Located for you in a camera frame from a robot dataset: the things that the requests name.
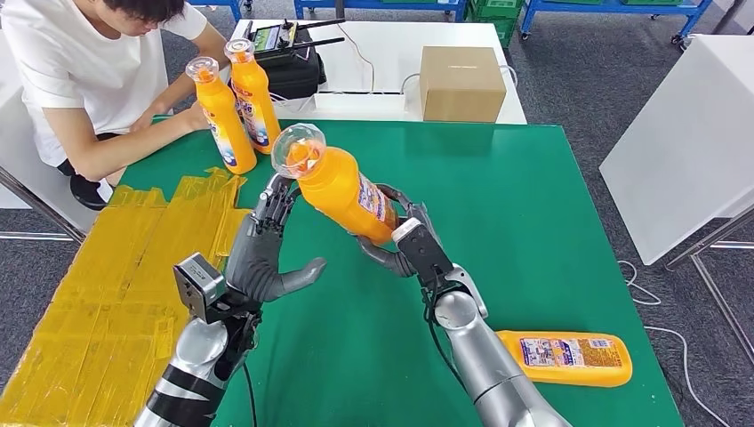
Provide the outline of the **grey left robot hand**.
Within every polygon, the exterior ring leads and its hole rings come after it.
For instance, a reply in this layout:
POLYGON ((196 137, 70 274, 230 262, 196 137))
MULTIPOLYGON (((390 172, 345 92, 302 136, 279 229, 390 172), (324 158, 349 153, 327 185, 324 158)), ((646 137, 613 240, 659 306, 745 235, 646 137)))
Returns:
POLYGON ((225 278, 253 301, 263 303, 315 283, 327 260, 316 257, 298 270, 279 271, 285 225, 301 190, 293 180, 274 173, 257 206, 244 217, 234 238, 225 278))

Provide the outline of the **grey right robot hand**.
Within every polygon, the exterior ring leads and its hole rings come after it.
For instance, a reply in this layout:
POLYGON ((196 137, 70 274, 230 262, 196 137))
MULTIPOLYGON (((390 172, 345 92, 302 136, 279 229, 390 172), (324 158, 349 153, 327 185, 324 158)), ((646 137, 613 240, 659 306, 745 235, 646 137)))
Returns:
MULTIPOLYGON (((377 188, 387 198, 398 202, 407 213, 406 217, 397 218, 399 225, 410 218, 416 218, 428 228, 432 236, 437 239, 438 243, 440 243, 432 221, 429 218, 427 207, 424 203, 414 203, 404 192, 391 187, 388 184, 378 183, 377 188)), ((356 240, 363 254, 365 254, 368 258, 372 259, 374 262, 378 263, 385 269, 392 271, 397 276, 401 278, 409 278, 417 273, 417 270, 413 267, 413 265, 409 262, 404 254, 400 252, 391 252, 383 249, 382 247, 376 246, 369 238, 363 236, 356 236, 356 240)))

